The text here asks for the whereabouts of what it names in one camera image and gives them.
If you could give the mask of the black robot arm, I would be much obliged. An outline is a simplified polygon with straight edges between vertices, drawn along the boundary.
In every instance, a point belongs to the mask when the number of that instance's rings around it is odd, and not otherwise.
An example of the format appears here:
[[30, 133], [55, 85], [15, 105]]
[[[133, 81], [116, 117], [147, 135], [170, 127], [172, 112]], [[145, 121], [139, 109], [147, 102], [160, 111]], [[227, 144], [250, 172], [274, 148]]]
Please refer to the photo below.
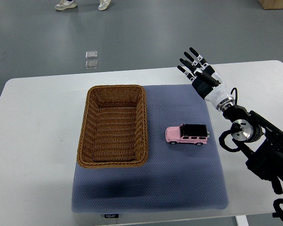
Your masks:
[[237, 98], [223, 109], [231, 128], [219, 137], [220, 146], [229, 152], [241, 151], [246, 166], [262, 180], [270, 181], [275, 194], [283, 194], [283, 131], [255, 111], [237, 105]]

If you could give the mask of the black white robotic hand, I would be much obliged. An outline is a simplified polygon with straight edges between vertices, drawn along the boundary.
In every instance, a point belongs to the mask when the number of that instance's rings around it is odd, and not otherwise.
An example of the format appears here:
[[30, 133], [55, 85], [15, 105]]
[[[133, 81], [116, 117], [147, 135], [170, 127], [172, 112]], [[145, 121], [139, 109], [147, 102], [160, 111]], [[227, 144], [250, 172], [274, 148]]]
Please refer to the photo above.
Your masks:
[[185, 67], [179, 65], [177, 68], [191, 81], [197, 94], [219, 112], [235, 105], [236, 100], [227, 92], [226, 84], [216, 70], [192, 47], [189, 50], [189, 53], [184, 52], [187, 59], [180, 59]]

